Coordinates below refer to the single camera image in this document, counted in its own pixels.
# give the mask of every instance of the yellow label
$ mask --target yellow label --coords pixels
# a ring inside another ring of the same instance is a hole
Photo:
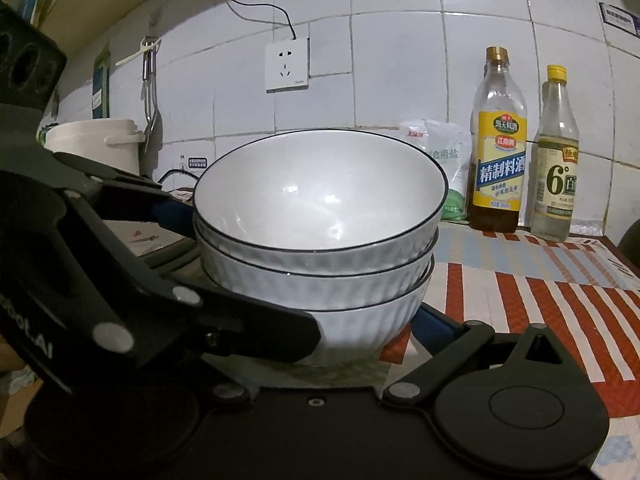
[[[508,112],[480,112],[474,205],[520,210],[527,120]]]
[[[571,219],[577,169],[578,148],[561,141],[540,142],[535,206],[537,212],[551,218]]]

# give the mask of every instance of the cooking wine bottle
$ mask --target cooking wine bottle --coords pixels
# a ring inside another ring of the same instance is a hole
[[[471,133],[469,224],[482,231],[513,233],[518,227],[525,171],[527,105],[509,73],[509,54],[501,46],[486,50]]]
[[[578,126],[569,104],[566,69],[546,67],[548,89],[536,134],[536,202],[531,233],[553,242],[569,235],[578,168]]]

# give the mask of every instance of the gold bottle cap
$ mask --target gold bottle cap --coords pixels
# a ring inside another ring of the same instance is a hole
[[[486,60],[487,61],[504,61],[505,63],[509,62],[509,54],[507,53],[507,49],[501,46],[490,46],[486,50]]]
[[[546,76],[549,79],[558,79],[566,83],[566,68],[560,65],[547,65]]]

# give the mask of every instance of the plastic bag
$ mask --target plastic bag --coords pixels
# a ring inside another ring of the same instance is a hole
[[[406,119],[400,123],[398,139],[420,148],[440,164],[449,181],[442,219],[464,221],[472,149],[471,132],[453,123]]]

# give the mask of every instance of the stacked bowls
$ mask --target stacked bowls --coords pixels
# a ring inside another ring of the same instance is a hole
[[[389,137],[257,140],[198,181],[203,266],[223,288],[311,313],[322,337],[301,364],[372,356],[420,307],[447,190],[433,159]]]

